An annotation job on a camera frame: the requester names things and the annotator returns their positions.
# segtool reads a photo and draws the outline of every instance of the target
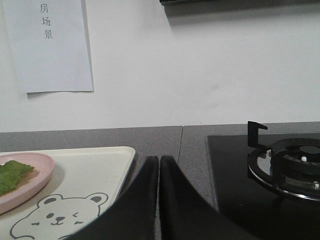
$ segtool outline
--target countertop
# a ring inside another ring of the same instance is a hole
[[[263,123],[261,134],[320,133],[320,122]],[[210,135],[246,135],[246,124],[133,127],[0,133],[0,152],[128,146],[136,150],[130,182],[146,156],[173,156],[200,195],[217,207],[214,176],[207,146]],[[159,214],[155,239],[161,239]]]

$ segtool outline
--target gas stove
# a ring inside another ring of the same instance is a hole
[[[218,210],[261,240],[318,240],[320,133],[267,129],[208,137]]]

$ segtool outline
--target burner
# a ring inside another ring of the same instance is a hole
[[[320,203],[320,140],[287,138],[265,146],[259,144],[259,129],[248,122],[248,172],[263,187],[289,198]]]

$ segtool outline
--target black glass stovetop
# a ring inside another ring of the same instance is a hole
[[[261,134],[270,145],[287,138],[320,139],[320,133]],[[320,203],[283,199],[248,177],[246,135],[208,137],[221,214],[261,240],[319,240]]]

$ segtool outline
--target white wall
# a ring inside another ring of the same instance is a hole
[[[1,2],[0,132],[320,121],[320,5],[213,4],[86,1],[94,92],[27,95]]]

